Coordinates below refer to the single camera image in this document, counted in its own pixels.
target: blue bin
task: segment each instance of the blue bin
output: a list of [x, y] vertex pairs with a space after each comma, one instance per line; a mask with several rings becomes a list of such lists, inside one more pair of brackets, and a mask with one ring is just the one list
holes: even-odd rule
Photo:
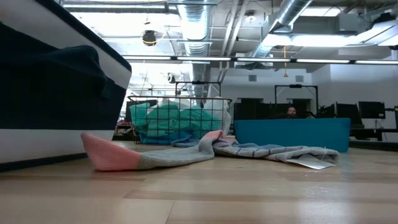
[[234, 125], [240, 144], [326, 147], [339, 152], [349, 147], [348, 118], [240, 120]]

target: person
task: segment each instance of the person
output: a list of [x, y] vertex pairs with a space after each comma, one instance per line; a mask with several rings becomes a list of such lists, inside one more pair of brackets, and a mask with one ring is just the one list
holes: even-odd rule
[[287, 108], [287, 118], [288, 119], [296, 118], [296, 108], [294, 108], [293, 106]]

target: pink sock toe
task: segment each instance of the pink sock toe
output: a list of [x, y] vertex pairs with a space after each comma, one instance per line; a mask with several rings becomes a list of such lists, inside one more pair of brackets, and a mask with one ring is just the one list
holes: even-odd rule
[[82, 133], [81, 140], [95, 169], [103, 171], [136, 169], [140, 155], [125, 147]]

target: paper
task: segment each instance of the paper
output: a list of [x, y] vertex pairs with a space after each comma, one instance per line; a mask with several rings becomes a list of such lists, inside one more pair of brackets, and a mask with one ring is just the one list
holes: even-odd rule
[[300, 156], [298, 159], [287, 159], [286, 161], [300, 164], [312, 169], [324, 169], [327, 167], [336, 166], [334, 164], [331, 164], [330, 162], [319, 160], [316, 157], [311, 156], [309, 154], [304, 154]]

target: metal duct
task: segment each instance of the metal duct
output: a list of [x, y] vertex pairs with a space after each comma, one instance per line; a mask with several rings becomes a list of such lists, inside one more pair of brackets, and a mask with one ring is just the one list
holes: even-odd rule
[[159, 13], [179, 15], [176, 6], [165, 4], [100, 4], [97, 2], [66, 1], [63, 7], [68, 12], [107, 12], [107, 13]]
[[[207, 40], [210, 6], [204, 5], [178, 5], [182, 20], [182, 35], [188, 40]], [[188, 56], [207, 56], [208, 44], [185, 43], [185, 51]], [[192, 63], [192, 81], [210, 81], [210, 65], [204, 63]], [[206, 97], [203, 86], [193, 86], [194, 95]]]
[[266, 57], [274, 47], [267, 43], [267, 34], [275, 28], [291, 26], [311, 2], [312, 0], [284, 0], [280, 5], [276, 18], [273, 20], [271, 15], [265, 21], [267, 30], [265, 31], [264, 40], [253, 51], [251, 57]]

